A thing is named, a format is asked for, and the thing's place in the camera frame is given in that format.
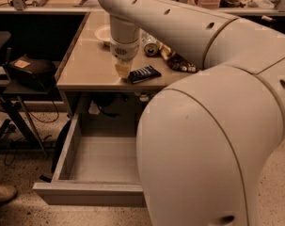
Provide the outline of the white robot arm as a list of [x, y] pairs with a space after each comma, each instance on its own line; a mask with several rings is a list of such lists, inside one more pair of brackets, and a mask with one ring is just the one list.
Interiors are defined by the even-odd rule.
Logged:
[[136, 154], [152, 226], [258, 226], [261, 171], [285, 139], [285, 35], [170, 0], [98, 0], [111, 37], [142, 29], [197, 67], [158, 92]]

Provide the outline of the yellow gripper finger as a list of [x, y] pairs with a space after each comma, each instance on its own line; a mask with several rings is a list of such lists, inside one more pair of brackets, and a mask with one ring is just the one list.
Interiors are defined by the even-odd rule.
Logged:
[[131, 69], [132, 69], [132, 60], [122, 60], [118, 59], [115, 64], [116, 71], [120, 78], [127, 79]]

